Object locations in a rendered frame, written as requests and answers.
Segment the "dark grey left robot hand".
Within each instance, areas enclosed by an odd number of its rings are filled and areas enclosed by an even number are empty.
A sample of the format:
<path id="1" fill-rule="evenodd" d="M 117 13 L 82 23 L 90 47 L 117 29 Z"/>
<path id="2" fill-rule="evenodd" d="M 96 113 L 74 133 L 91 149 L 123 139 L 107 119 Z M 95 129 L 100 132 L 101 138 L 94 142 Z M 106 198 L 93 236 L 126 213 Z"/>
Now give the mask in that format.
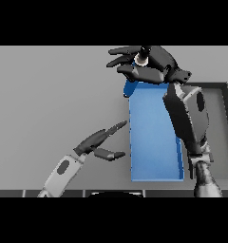
<path id="1" fill-rule="evenodd" d="M 121 121 L 111 128 L 105 130 L 99 130 L 86 139 L 84 139 L 78 146 L 76 146 L 73 151 L 80 157 L 81 155 L 88 155 L 91 152 L 94 156 L 99 159 L 104 159 L 107 161 L 113 161 L 125 156 L 125 152 L 112 152 L 101 148 L 101 145 L 105 142 L 107 138 L 114 135 L 118 130 L 123 128 L 127 124 L 127 121 Z"/>

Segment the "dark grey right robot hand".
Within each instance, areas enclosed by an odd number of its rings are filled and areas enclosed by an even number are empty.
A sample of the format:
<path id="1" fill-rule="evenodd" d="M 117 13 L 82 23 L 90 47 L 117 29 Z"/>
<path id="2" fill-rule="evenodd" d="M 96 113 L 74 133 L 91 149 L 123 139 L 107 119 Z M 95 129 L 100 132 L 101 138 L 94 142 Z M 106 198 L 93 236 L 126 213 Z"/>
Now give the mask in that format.
<path id="1" fill-rule="evenodd" d="M 117 67 L 117 72 L 131 82 L 150 84 L 185 84 L 192 73 L 179 67 L 174 57 L 161 46 L 128 46 L 113 48 L 110 55 L 120 57 L 107 67 Z"/>

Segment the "blue pipe with pale ring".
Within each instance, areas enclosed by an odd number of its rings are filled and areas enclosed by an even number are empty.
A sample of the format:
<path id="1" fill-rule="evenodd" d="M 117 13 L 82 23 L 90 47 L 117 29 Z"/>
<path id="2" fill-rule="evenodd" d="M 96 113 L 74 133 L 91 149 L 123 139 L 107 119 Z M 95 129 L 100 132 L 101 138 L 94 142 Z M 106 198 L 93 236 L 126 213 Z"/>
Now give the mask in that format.
<path id="1" fill-rule="evenodd" d="M 132 66 L 147 66 L 148 64 L 148 56 L 151 51 L 151 46 L 142 46 L 141 50 L 136 54 L 134 60 L 132 61 Z M 138 81 L 130 82 L 126 80 L 124 88 L 123 88 L 123 96 L 125 98 L 129 98 L 135 91 L 135 88 L 138 84 Z"/>

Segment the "blue bin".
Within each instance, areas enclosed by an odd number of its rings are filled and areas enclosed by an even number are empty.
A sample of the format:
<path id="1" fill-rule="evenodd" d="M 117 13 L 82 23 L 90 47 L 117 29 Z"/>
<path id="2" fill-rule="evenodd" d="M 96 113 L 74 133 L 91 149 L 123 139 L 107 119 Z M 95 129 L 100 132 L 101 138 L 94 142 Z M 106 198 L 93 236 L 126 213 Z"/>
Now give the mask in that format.
<path id="1" fill-rule="evenodd" d="M 138 83 L 129 98 L 131 180 L 183 181 L 181 140 L 163 103 L 167 84 Z"/>

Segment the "dark grey bin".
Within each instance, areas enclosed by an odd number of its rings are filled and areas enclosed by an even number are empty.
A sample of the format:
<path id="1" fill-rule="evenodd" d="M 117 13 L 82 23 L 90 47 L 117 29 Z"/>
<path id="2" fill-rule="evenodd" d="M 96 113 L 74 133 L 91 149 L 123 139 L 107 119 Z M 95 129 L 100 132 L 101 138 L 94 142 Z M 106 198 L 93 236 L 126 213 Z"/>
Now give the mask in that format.
<path id="1" fill-rule="evenodd" d="M 207 139 L 214 162 L 211 172 L 216 180 L 228 179 L 228 84 L 190 83 L 202 88 L 209 116 Z"/>

